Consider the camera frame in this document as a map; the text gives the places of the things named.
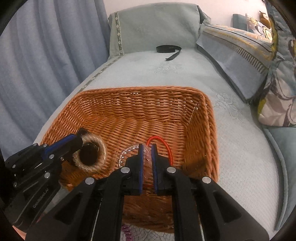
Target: bed cover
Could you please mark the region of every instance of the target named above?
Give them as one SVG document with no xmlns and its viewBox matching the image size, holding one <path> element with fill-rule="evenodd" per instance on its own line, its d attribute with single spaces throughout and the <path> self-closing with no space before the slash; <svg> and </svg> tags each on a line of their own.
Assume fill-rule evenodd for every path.
<svg viewBox="0 0 296 241">
<path fill-rule="evenodd" d="M 172 61 L 171 53 L 145 51 L 110 59 L 82 82 L 43 126 L 36 142 L 68 101 L 78 92 L 97 88 L 177 85 L 206 93 L 213 105 L 218 131 L 220 178 L 218 184 L 245 208 L 272 238 L 279 201 L 279 178 L 256 111 L 244 104 L 228 84 L 223 72 L 198 49 L 182 49 Z M 59 192 L 55 205 L 63 196 Z M 173 234 L 131 226 L 134 240 L 173 240 Z"/>
</svg>

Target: black strap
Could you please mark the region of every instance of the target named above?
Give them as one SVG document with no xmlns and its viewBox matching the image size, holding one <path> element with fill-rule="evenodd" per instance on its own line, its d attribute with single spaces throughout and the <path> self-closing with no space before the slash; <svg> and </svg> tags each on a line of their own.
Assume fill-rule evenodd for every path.
<svg viewBox="0 0 296 241">
<path fill-rule="evenodd" d="M 177 57 L 179 53 L 181 52 L 181 47 L 175 46 L 175 45 L 161 45 L 156 47 L 157 53 L 174 53 L 176 50 L 179 50 L 177 53 L 173 54 L 171 57 L 166 58 L 166 61 L 170 61 Z"/>
</svg>

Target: jute rope coil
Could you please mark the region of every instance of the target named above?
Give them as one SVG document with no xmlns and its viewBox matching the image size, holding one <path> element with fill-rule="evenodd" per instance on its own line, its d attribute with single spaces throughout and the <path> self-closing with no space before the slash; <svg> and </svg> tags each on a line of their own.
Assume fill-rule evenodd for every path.
<svg viewBox="0 0 296 241">
<path fill-rule="evenodd" d="M 73 161 L 75 165 L 81 168 L 83 171 L 97 173 L 104 167 L 106 162 L 106 158 L 107 158 L 106 145 L 99 136 L 91 133 L 87 133 L 83 135 L 81 138 L 82 138 L 83 144 L 87 144 L 90 142 L 98 147 L 98 158 L 93 165 L 90 165 L 90 166 L 85 165 L 80 160 L 80 156 L 79 156 L 80 150 L 78 150 L 73 154 Z"/>
</svg>

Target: brown wicker basket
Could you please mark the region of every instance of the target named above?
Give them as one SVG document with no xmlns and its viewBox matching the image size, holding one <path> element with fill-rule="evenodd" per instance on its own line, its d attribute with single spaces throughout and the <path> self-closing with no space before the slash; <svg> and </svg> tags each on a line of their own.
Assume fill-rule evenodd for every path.
<svg viewBox="0 0 296 241">
<path fill-rule="evenodd" d="M 106 177 L 118 168 L 122 150 L 146 143 L 152 135 L 170 146 L 173 165 L 191 177 L 218 179 L 218 149 L 213 110 L 208 97 L 189 87 L 128 87 L 84 91 L 77 94 L 43 137 L 52 144 L 84 127 L 102 137 L 107 161 L 96 177 Z M 167 156 L 157 142 L 160 155 Z M 60 182 L 71 190 L 90 176 L 63 164 Z M 143 195 L 125 198 L 123 222 L 155 231 L 173 232 L 171 199 L 153 193 L 152 172 L 144 183 Z"/>
</svg>

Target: red cord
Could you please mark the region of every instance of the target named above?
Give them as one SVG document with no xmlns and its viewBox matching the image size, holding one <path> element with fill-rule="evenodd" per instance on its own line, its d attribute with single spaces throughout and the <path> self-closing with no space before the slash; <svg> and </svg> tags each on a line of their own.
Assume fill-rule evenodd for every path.
<svg viewBox="0 0 296 241">
<path fill-rule="evenodd" d="M 149 145 L 150 145 L 150 142 L 151 142 L 152 140 L 155 140 L 155 139 L 160 140 L 160 141 L 165 145 L 165 147 L 166 147 L 166 149 L 167 149 L 167 151 L 168 151 L 168 159 L 170 160 L 170 165 L 172 166 L 172 165 L 173 165 L 173 155 L 172 155 L 172 151 L 170 150 L 169 145 L 166 143 L 166 141 L 165 141 L 163 138 L 161 138 L 161 137 L 159 137 L 159 136 L 151 136 L 151 137 L 147 140 L 146 145 L 149 146 Z"/>
</svg>

